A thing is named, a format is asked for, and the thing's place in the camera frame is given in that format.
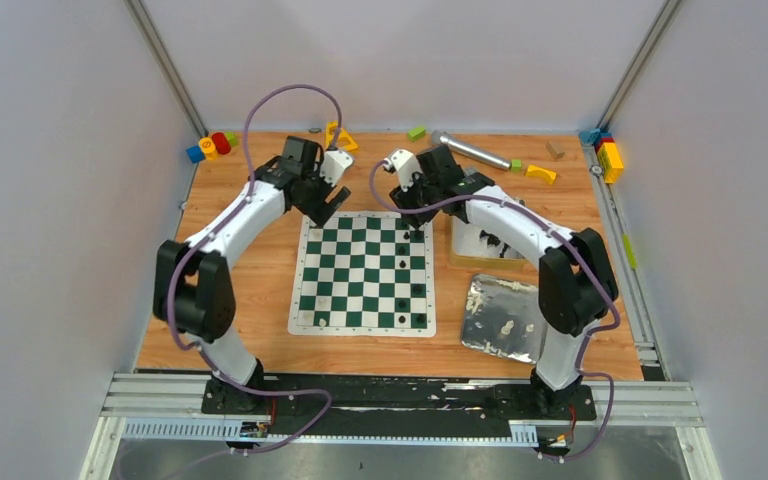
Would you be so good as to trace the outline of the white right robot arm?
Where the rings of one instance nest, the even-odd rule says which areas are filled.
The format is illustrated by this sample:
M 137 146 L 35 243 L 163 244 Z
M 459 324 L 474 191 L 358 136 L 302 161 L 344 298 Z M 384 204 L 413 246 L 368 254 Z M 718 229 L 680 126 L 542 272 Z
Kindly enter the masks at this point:
M 538 272 L 538 306 L 549 326 L 537 361 L 531 403 L 544 417 L 556 417 L 571 403 L 584 372 L 591 336 L 615 329 L 619 288 L 603 237 L 540 216 L 508 195 L 481 172 L 466 173 L 443 145 L 412 153 L 396 149 L 372 169 L 393 174 L 398 185 L 379 202 L 414 228 L 443 212 L 496 236 Z

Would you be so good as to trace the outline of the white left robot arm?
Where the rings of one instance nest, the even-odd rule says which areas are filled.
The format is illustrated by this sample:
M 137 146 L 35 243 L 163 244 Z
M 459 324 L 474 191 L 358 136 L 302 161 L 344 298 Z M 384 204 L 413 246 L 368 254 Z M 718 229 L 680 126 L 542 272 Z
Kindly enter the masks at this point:
M 258 411 L 266 386 L 261 362 L 232 329 L 236 297 L 231 271 L 270 224 L 297 209 L 324 225 L 350 196 L 339 186 L 354 158 L 337 147 L 297 136 L 254 169 L 241 193 L 206 227 L 157 251 L 152 310 L 182 350 L 196 349 L 213 374 L 229 384 L 228 400 L 243 413 Z

